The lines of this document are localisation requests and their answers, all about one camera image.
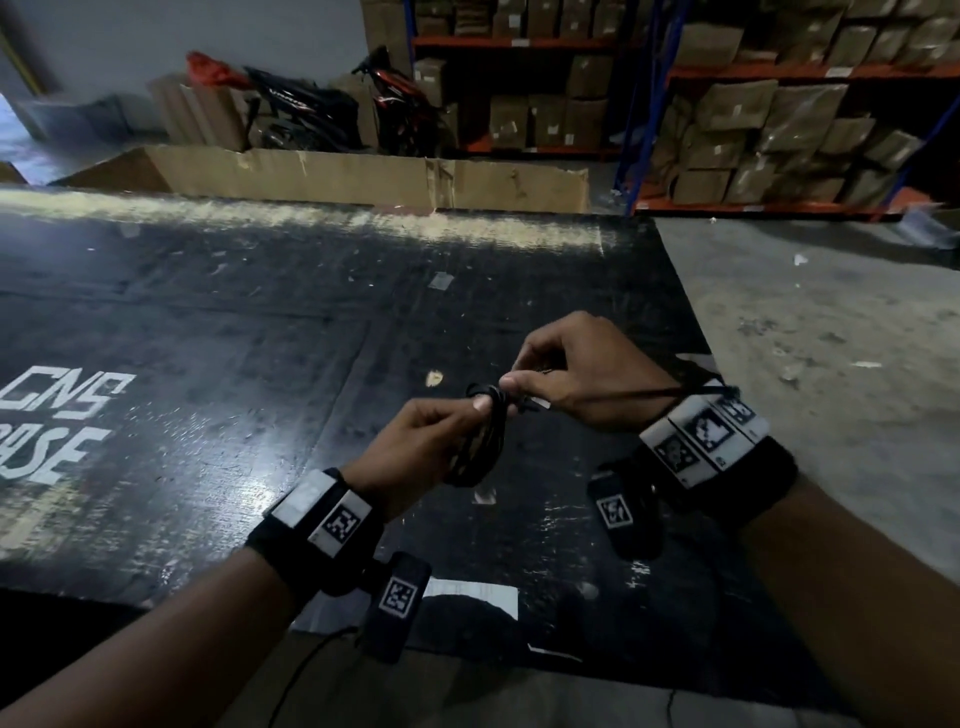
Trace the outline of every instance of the gray wall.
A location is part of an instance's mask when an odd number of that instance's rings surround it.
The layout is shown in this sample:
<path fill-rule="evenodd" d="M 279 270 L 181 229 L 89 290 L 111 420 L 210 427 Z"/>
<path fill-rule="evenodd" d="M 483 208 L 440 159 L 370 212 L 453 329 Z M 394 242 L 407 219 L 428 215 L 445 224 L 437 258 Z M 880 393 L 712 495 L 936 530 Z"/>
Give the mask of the gray wall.
<path fill-rule="evenodd" d="M 199 50 L 325 82 L 367 52 L 358 0 L 0 0 L 9 34 L 51 91 L 121 95 L 137 129 L 159 129 L 144 86 Z"/>

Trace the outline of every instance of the concrete floor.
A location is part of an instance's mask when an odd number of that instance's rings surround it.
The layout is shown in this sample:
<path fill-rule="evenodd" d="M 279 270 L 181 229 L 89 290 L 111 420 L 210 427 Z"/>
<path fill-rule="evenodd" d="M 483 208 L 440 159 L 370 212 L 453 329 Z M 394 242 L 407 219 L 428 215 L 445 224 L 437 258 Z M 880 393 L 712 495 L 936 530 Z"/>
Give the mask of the concrete floor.
<path fill-rule="evenodd" d="M 29 182 L 108 155 L 38 144 L 0 106 L 0 159 Z M 611 166 L 589 167 L 595 208 L 619 212 L 608 194 Z M 960 581 L 958 274 L 911 262 L 885 226 L 683 218 L 658 226 L 727 379 L 830 493 Z M 314 643 L 285 640 L 221 728 L 265 725 Z M 659 728 L 667 695 L 414 653 L 386 668 L 340 641 L 311 663 L 277 725 Z M 678 728 L 851 724 L 687 693 L 678 694 L 673 717 Z"/>

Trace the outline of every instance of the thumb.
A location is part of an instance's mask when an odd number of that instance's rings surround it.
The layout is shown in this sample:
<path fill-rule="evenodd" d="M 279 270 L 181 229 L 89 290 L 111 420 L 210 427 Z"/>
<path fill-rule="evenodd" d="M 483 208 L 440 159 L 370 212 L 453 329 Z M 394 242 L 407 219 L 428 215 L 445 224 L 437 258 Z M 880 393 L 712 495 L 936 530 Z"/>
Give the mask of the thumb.
<path fill-rule="evenodd" d="M 540 397 L 548 402 L 559 400 L 563 392 L 567 372 L 508 372 L 500 378 L 500 389 L 516 396 Z"/>
<path fill-rule="evenodd" d="M 489 418 L 493 402 L 487 395 L 465 400 L 462 407 L 450 416 L 430 426 L 432 434 L 441 440 L 464 437 Z"/>

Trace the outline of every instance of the worn table surface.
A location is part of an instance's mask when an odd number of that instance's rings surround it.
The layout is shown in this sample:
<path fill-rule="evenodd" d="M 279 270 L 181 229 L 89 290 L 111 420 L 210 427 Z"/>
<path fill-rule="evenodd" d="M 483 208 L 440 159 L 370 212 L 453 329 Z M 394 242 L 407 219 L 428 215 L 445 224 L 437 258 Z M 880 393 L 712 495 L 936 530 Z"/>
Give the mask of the worn table surface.
<path fill-rule="evenodd" d="M 429 286 L 438 272 L 446 290 Z M 573 309 L 663 360 L 708 353 L 656 229 L 616 218 L 5 190 L 0 296 L 0 587 L 137 607 L 242 544 L 302 473 L 358 454 L 405 400 L 496 381 L 529 330 Z M 31 367 L 49 369 L 18 380 Z M 585 486 L 632 443 L 524 415 L 495 502 L 443 487 L 391 524 L 381 552 L 518 589 L 518 619 L 425 599 L 411 645 L 833 705 L 708 523 L 674 518 L 658 561 L 616 560 Z M 298 627 L 362 606 L 320 597 Z"/>

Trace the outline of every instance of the orange shelf beam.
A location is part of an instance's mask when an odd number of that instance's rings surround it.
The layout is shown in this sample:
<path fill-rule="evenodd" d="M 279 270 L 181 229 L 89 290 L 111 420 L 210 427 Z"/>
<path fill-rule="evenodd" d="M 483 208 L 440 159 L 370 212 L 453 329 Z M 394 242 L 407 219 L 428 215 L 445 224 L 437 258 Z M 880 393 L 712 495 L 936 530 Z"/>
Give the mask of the orange shelf beam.
<path fill-rule="evenodd" d="M 615 37 L 484 37 L 484 36 L 416 36 L 414 48 L 554 48 L 590 51 L 615 48 Z"/>
<path fill-rule="evenodd" d="M 935 65 L 932 68 L 899 68 L 893 65 L 831 67 L 822 64 L 779 65 L 773 63 L 734 63 L 717 68 L 674 66 L 671 79 L 953 79 L 960 78 L 960 63 Z"/>
<path fill-rule="evenodd" d="M 655 185 L 644 184 L 641 197 L 634 212 L 711 212 L 720 215 L 846 215 L 850 217 L 879 218 L 884 215 L 900 215 L 909 206 L 929 204 L 930 198 L 923 192 L 904 187 L 889 207 L 849 207 L 840 203 L 767 203 L 765 205 L 674 205 L 667 197 L 644 197 L 646 193 L 657 194 Z"/>
<path fill-rule="evenodd" d="M 460 149 L 474 155 L 488 155 L 493 151 L 490 135 L 485 134 L 476 141 L 462 144 Z M 523 149 L 498 149 L 497 152 L 520 152 L 525 155 L 605 155 L 619 154 L 619 147 L 601 147 L 588 149 L 584 147 L 525 147 Z"/>

